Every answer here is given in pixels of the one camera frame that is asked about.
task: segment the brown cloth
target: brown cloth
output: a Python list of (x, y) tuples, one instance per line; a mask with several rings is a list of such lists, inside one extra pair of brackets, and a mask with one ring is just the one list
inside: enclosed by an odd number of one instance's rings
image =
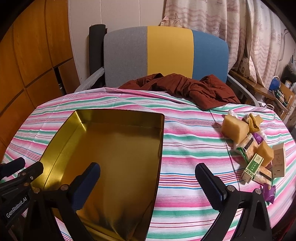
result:
[(209, 75), (200, 81), (180, 74), (152, 74), (130, 80), (119, 87), (129, 90), (167, 91), (172, 96), (182, 96), (194, 102), (201, 110), (208, 110), (228, 103), (240, 104), (233, 90), (216, 76)]

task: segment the gold tray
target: gold tray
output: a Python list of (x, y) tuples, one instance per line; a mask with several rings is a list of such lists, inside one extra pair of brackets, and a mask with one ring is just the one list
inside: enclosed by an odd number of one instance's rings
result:
[(96, 240), (144, 241), (158, 188), (163, 129), (159, 113), (76, 110), (43, 153), (44, 172), (32, 185), (56, 190), (97, 162), (100, 179), (77, 215)]

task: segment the tablecloth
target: tablecloth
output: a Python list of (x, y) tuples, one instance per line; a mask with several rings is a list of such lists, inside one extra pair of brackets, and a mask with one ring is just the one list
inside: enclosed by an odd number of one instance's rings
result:
[[(50, 140), (77, 109), (109, 108), (163, 113), (165, 128), (159, 187), (147, 240), (200, 240), (218, 212), (213, 210), (195, 179), (195, 166), (204, 162), (226, 185), (253, 191), (259, 185), (244, 184), (240, 176), (246, 164), (233, 151), (233, 142), (221, 133), (224, 115), (232, 109), (242, 118), (259, 114), (267, 144), (285, 142), (286, 176), (276, 178), (276, 198), (267, 207), (273, 227), (290, 206), (296, 187), (296, 145), (280, 118), (271, 110), (249, 105), (227, 104), (210, 111), (164, 92), (101, 88), (69, 94), (37, 107), (8, 146), (4, 162), (25, 158), (26, 167), (39, 161)], [(241, 210), (237, 211), (224, 240), (230, 240)], [(71, 240), (58, 221), (65, 240)]]

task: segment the screw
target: screw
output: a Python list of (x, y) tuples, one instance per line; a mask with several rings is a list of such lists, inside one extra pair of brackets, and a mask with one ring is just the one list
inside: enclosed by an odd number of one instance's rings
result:
[(255, 189), (255, 193), (257, 193), (257, 194), (259, 194), (259, 195), (260, 195), (260, 194), (261, 194), (261, 190), (260, 190), (260, 189), (258, 189), (258, 188), (256, 188), (256, 189)]
[(34, 189), (34, 193), (39, 193), (40, 192), (40, 188), (35, 188)]
[(235, 187), (233, 185), (229, 185), (227, 186), (227, 189), (231, 192), (233, 192), (235, 190)]
[(64, 184), (64, 185), (62, 185), (62, 186), (60, 187), (60, 189), (61, 189), (62, 191), (66, 191), (66, 190), (68, 190), (68, 188), (69, 188), (69, 186), (68, 186), (67, 184)]

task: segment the chair backrest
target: chair backrest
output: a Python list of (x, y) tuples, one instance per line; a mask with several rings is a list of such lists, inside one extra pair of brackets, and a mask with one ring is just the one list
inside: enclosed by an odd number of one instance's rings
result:
[(105, 35), (104, 69), (107, 87), (154, 73), (196, 80), (214, 74), (226, 82), (228, 46), (216, 36), (185, 28), (125, 28)]

